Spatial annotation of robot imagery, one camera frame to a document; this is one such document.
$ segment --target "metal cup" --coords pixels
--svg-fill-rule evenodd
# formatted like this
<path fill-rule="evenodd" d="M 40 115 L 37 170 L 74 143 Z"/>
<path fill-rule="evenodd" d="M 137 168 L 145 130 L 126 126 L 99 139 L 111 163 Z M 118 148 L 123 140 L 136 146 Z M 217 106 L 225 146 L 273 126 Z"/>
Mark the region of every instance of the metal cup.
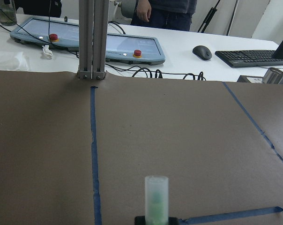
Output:
<path fill-rule="evenodd" d="M 277 68 L 270 67 L 265 73 L 262 83 L 280 83 L 283 79 L 283 72 Z"/>

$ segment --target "white table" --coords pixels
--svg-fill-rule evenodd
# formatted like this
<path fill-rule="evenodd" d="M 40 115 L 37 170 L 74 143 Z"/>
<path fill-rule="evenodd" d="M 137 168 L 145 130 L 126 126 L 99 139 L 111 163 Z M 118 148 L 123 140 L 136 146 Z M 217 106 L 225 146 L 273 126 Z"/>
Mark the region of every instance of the white table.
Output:
<path fill-rule="evenodd" d="M 30 17 L 29 15 L 17 15 L 18 23 Z M 69 20 L 71 23 L 78 23 L 77 20 Z M 13 30 L 16 26 L 7 27 Z M 211 81 L 231 81 L 236 82 L 240 75 L 264 76 L 266 69 L 259 67 L 231 68 L 217 56 L 215 51 L 223 50 L 246 50 L 246 49 L 270 49 L 277 48 L 277 44 L 272 41 L 256 40 L 240 37 L 227 37 L 220 35 L 202 34 L 194 32 L 163 30 L 154 28 L 135 27 L 122 25 L 127 34 L 156 37 L 164 51 L 166 61 L 162 65 L 149 66 L 151 70 L 160 69 L 166 73 L 193 73 L 204 72 L 204 77 Z M 117 33 L 119 30 L 113 25 L 108 26 L 108 32 Z M 208 61 L 203 61 L 192 53 L 192 49 L 197 45 L 207 46 L 213 53 L 213 57 Z M 15 43 L 9 33 L 0 27 L 0 51 L 24 52 L 28 58 L 30 71 L 33 72 L 77 72 L 79 60 L 76 56 L 65 51 L 53 51 L 54 58 L 48 60 L 43 56 L 42 49 L 33 45 L 22 45 Z M 131 65 L 123 63 L 111 63 L 111 65 L 129 68 Z M 133 72 L 119 73 L 114 69 L 106 69 L 116 75 L 132 76 Z M 182 79 L 183 75 L 164 75 L 164 78 Z"/>

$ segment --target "plastic vial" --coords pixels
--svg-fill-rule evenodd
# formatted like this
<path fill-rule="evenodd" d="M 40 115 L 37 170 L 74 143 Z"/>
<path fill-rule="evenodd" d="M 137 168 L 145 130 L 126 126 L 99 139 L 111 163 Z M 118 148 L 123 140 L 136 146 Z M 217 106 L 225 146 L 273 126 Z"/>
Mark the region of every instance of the plastic vial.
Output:
<path fill-rule="evenodd" d="M 169 179 L 164 176 L 145 177 L 146 225 L 169 224 Z"/>
<path fill-rule="evenodd" d="M 0 23 L 5 26 L 16 24 L 14 0 L 0 0 Z"/>

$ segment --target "emergency stop button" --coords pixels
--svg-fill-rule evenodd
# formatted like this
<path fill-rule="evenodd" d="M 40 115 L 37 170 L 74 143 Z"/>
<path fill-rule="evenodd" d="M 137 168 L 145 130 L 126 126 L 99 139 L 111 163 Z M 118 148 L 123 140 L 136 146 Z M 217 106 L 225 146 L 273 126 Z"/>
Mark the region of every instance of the emergency stop button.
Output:
<path fill-rule="evenodd" d="M 57 34 L 50 34 L 49 38 L 52 42 L 59 41 Z"/>
<path fill-rule="evenodd" d="M 141 50 L 134 50 L 133 56 L 136 58 L 140 58 L 142 56 Z"/>

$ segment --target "red button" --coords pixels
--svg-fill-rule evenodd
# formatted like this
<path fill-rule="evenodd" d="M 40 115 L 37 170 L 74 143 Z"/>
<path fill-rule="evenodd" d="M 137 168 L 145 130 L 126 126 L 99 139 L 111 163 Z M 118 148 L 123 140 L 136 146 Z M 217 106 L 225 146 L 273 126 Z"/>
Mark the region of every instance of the red button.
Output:
<path fill-rule="evenodd" d="M 134 56 L 140 57 L 142 55 L 141 50 L 134 50 Z"/>
<path fill-rule="evenodd" d="M 58 41 L 58 36 L 57 36 L 57 34 L 50 34 L 49 37 L 50 37 L 50 40 L 51 40 L 51 41 Z"/>

